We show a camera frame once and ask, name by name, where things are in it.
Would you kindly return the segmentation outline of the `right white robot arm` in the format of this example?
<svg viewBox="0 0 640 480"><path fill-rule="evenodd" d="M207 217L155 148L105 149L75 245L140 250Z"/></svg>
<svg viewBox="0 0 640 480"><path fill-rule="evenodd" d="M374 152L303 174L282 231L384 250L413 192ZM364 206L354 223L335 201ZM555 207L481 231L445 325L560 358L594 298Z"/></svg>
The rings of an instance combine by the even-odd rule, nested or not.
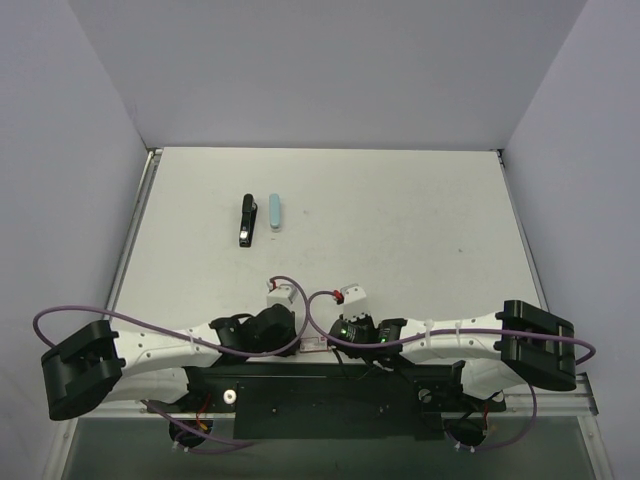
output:
<svg viewBox="0 0 640 480"><path fill-rule="evenodd" d="M573 324L521 300L459 320L339 318L329 336L347 356L387 369L455 366L446 394L459 409L521 384L556 392L576 388Z"/></svg>

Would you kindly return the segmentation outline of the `black stapler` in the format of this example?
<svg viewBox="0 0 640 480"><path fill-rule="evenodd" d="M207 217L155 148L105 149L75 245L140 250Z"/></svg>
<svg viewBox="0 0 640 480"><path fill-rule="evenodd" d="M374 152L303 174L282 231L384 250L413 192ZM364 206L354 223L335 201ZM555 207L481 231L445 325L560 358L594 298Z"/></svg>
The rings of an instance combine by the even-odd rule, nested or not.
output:
<svg viewBox="0 0 640 480"><path fill-rule="evenodd" d="M246 193L242 200L241 219L238 244L241 248L250 248L253 240L258 205L251 193Z"/></svg>

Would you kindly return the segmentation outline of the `light blue stapler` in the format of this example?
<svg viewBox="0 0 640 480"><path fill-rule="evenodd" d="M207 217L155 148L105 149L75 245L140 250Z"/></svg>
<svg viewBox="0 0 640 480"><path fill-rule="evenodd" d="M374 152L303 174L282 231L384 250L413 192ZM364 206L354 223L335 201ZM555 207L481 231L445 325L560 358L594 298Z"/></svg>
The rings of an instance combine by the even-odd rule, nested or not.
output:
<svg viewBox="0 0 640 480"><path fill-rule="evenodd" d="M269 195L269 226L274 232L282 228L282 204L277 193Z"/></svg>

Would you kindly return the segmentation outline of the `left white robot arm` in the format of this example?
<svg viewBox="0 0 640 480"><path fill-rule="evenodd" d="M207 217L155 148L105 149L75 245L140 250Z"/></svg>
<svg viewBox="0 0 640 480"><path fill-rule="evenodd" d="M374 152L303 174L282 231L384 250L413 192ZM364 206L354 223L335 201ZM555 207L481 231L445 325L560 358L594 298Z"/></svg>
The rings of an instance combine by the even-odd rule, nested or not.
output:
<svg viewBox="0 0 640 480"><path fill-rule="evenodd" d="M192 412L206 397L195 369L251 358L286 357L299 345L292 305L273 301L256 315L236 314L184 330L140 322L116 330L101 318L42 356L50 419L77 418L105 401L156 400Z"/></svg>

